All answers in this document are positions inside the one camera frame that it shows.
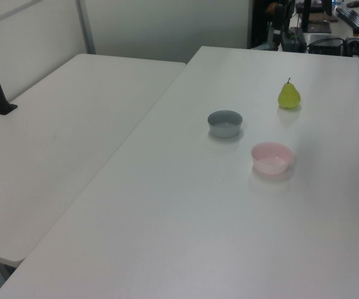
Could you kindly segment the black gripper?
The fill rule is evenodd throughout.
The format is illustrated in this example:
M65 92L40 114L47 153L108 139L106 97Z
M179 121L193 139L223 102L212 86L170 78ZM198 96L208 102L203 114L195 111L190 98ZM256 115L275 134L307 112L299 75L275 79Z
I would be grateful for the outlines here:
M281 46L281 36L282 30L284 27L284 17L285 17L285 6L282 4L278 4L274 8L274 16L273 16L273 34L272 34L272 49L279 50Z

